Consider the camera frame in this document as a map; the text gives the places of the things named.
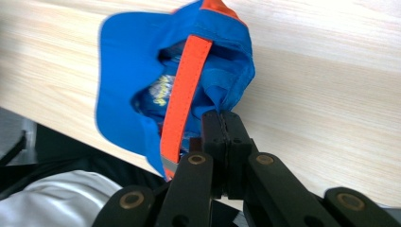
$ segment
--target light wood surface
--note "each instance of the light wood surface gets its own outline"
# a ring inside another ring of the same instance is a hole
[[[154,171],[94,119],[98,32],[111,14],[182,1],[0,0],[0,106]],[[256,78],[235,112],[312,192],[354,188],[401,206],[401,3],[230,0]]]

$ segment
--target white fabric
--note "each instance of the white fabric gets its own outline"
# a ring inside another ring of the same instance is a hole
[[[110,179],[81,170],[43,178],[0,201],[0,226],[92,226],[119,189]]]

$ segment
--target cap strap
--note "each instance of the cap strap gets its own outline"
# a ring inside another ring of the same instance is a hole
[[[167,106],[160,148],[162,159],[168,160],[170,163],[178,164],[179,162],[180,147],[189,108],[211,46],[212,41],[189,35],[183,48]],[[170,165],[165,165],[164,169],[167,178],[171,179],[174,176],[175,169],[171,169]]]

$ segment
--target blue cap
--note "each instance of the blue cap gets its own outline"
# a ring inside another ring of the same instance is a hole
[[[213,45],[185,131],[199,133],[206,111],[232,110],[254,77],[247,27],[201,6],[195,2],[172,14],[120,13],[101,28],[98,129],[119,147],[146,156],[162,175],[160,126],[188,35]]]

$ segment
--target cap brim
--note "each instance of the cap brim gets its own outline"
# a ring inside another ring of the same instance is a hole
[[[100,85],[96,123],[100,132],[121,148],[145,155],[164,173],[156,123],[138,113],[134,96],[161,76],[158,48],[152,46],[158,27],[169,14],[129,12],[109,18],[100,34]]]

